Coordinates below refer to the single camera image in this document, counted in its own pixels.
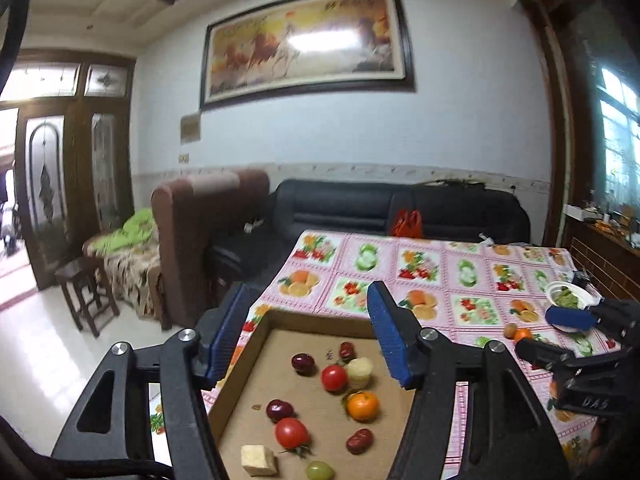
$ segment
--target red bag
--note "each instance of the red bag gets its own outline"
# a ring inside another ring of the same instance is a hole
[[[391,235],[401,238],[424,238],[422,234],[422,215],[420,211],[402,209],[391,229]]]

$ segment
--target pink tablecloth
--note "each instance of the pink tablecloth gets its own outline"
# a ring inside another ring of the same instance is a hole
[[[503,326],[514,322],[530,328],[535,338],[573,349],[577,356],[618,348],[609,348],[599,332],[571,338],[546,323],[546,284],[570,280],[573,270],[574,263],[564,249],[307,231],[252,306],[232,366],[270,308],[367,317],[367,286],[383,280],[394,299],[410,308],[421,325],[436,327],[452,341],[475,346],[484,346],[489,339],[503,341],[547,410],[570,464],[579,467],[595,419],[558,412],[550,399],[551,374],[520,361],[513,342],[502,334]],[[203,392],[207,408],[223,385],[221,381],[212,392]],[[457,473],[462,455],[467,386],[460,383],[457,388],[443,478]]]

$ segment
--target black leather sofa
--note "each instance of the black leather sofa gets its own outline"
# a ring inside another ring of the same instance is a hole
[[[510,193],[483,185],[407,186],[285,180],[251,233],[212,240],[205,268],[218,282],[242,280],[264,290],[305,229],[387,235],[401,209],[422,215],[425,238],[498,244],[529,242],[529,216]]]

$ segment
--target painting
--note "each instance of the painting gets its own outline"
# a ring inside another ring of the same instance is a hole
[[[363,89],[415,90],[401,0],[284,0],[207,28],[201,109]]]

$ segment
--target cheese cube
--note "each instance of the cheese cube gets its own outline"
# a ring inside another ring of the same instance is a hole
[[[278,472],[273,451],[265,446],[242,446],[240,460],[250,476],[270,476]]]

